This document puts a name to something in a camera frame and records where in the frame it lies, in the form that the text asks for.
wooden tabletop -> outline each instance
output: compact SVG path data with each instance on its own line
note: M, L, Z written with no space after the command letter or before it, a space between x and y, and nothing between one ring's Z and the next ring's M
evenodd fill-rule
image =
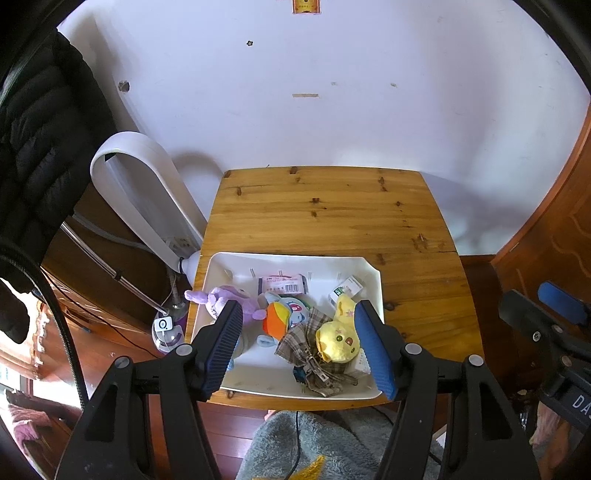
M292 229L272 228L289 221ZM472 296L452 237L420 173L360 167L229 170L205 233L194 289L217 252L365 257L380 270L385 321L407 342L462 361L483 355ZM197 306L189 309L190 342ZM327 410L384 403L295 400L220 390L211 402Z

black tube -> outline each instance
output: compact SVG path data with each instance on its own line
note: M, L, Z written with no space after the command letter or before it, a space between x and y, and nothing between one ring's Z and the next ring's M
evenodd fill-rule
M51 310L53 318L56 321L61 341L64 343L64 349L66 350L66 355L70 362L70 368L72 369L72 375L74 376L76 390L78 391L80 406L82 410L84 410L88 403L88 392L86 391L80 359L76 352L76 345L74 345L74 340L72 339L72 334L70 333L64 314L61 312L60 304L43 275L43 272L25 252L4 238L0 238L0 261L10 263L13 267L26 275L27 278L33 282L33 285L35 285L37 290L41 292L41 295L43 295L45 303L47 303L47 306Z

white plastic basket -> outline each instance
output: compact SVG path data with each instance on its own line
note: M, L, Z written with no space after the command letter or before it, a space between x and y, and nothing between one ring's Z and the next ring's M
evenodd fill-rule
M339 282L354 275L363 285L355 300L368 299L379 317L384 321L382 285L379 271L362 257L308 257L297 255L241 254L219 252L212 256L203 289L209 292L225 284L235 285L256 298L258 277L268 275L302 274L308 281L306 295L314 306L331 316L334 307L328 298L329 292ZM212 321L204 305L197 310L193 338L200 328ZM222 382L224 390L270 395L285 398L315 398L330 400L366 400L380 395L374 379L364 377L356 386L346 385L344 392L323 398L305 386L297 383L293 365L274 355L275 348L264 348L256 344L256 337L262 334L262 322L246 327L242 334L246 351L235 359L234 369L227 372Z

small box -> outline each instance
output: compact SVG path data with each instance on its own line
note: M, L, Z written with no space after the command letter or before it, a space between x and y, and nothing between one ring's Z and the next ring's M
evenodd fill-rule
M359 349L358 355L345 367L345 374L357 379L371 375L371 368L362 348Z
M333 307L336 307L336 301L343 293L346 294L350 299L353 299L353 297L355 297L361 290L363 290L363 285L358 282L353 275L351 275L349 278L347 278L347 280L341 283L341 285L329 293L330 303Z
M270 291L275 295L301 295L308 293L306 278L303 275L286 277L284 275L270 275L259 278L258 294Z

plaid cloth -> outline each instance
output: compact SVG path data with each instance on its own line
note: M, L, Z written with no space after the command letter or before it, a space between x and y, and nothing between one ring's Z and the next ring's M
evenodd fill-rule
M296 367L303 367L308 388L323 397L343 391L343 382L357 385L357 380L345 375L347 364L324 362L316 347L316 330L332 318L315 307L310 309L310 318L290 329L279 341L275 354Z

